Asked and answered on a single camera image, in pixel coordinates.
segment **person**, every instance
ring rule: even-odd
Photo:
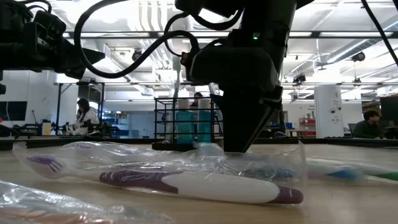
[[[85,121],[90,120],[92,124],[99,124],[100,121],[97,116],[97,110],[93,107],[90,107],[88,100],[82,98],[77,101],[77,105],[79,106],[78,110],[78,118],[75,122],[75,134],[85,135],[87,134],[87,128],[82,128]]]
[[[196,93],[193,95],[193,97],[199,98],[199,97],[203,97],[203,95],[202,95],[200,92],[196,92]],[[198,107],[198,106],[199,106],[199,99],[194,99],[194,100],[193,100],[193,103],[191,104],[190,107]]]
[[[380,116],[376,111],[367,111],[363,114],[364,121],[356,124],[354,138],[380,139],[383,138],[382,131],[378,125]]]

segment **black wire rack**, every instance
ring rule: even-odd
[[[210,99],[210,109],[199,109],[199,108],[190,108],[190,109],[177,109],[178,105],[177,105],[177,101],[180,99],[189,99],[189,100],[194,100],[194,99]],[[176,121],[175,120],[175,114],[178,111],[192,111],[192,112],[199,112],[201,110],[206,110],[206,111],[210,111],[211,117],[210,117],[210,121],[199,121],[199,120],[195,120],[195,121]],[[215,124],[219,124],[222,123],[222,120],[219,120],[216,112],[217,112],[218,108],[216,107],[216,105],[214,104],[213,100],[210,97],[186,97],[186,98],[155,98],[155,141],[159,140],[160,136],[164,136],[164,138],[166,139],[166,135],[171,135],[172,136],[172,142],[170,143],[175,143],[175,137],[176,135],[181,135],[181,134],[210,134],[211,136],[211,141],[214,142],[215,141],[215,137],[217,136],[223,136],[223,133],[220,131],[218,133],[215,133],[214,130],[214,126]],[[167,121],[167,115],[168,113],[171,111],[172,114],[172,120],[171,121]],[[158,119],[158,114],[161,114],[162,117],[164,119],[159,120]],[[175,130],[175,126],[177,123],[190,123],[193,122],[195,124],[198,123],[211,123],[211,132],[210,133],[198,133],[196,132],[196,130],[193,133],[177,133]],[[172,123],[172,132],[168,133],[167,132],[167,124]],[[160,130],[160,128],[158,128],[158,124],[162,124],[164,125],[164,129]]]

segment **wooden table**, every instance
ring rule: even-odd
[[[253,150],[275,150],[291,145],[256,145]],[[307,156],[347,157],[398,161],[398,151],[332,145],[307,145]],[[89,182],[66,182],[39,177],[20,164],[10,151],[0,152],[0,179],[78,197],[105,207],[137,205],[164,213],[178,223],[397,223],[398,185],[370,182],[364,185],[310,180],[302,205],[259,206],[209,202],[115,189]]]

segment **blue bottle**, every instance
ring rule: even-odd
[[[187,121],[187,122],[176,122],[175,133],[177,137],[177,143],[180,144],[192,144],[195,140],[195,125],[193,112],[189,111],[189,99],[178,100],[178,108],[184,111],[178,111],[175,114],[176,121]]]
[[[208,122],[198,122],[198,133],[208,133],[208,134],[198,134],[198,142],[211,142],[211,112],[210,112],[210,100],[200,99],[198,102],[199,113],[198,121],[208,121]]]

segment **woman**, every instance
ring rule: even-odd
[[[87,134],[87,128],[82,128],[85,121],[90,120],[92,124],[100,123],[97,117],[97,110],[93,107],[90,107],[88,100],[80,99],[77,101],[77,105],[79,106],[78,110],[78,119],[75,123],[75,134]]]

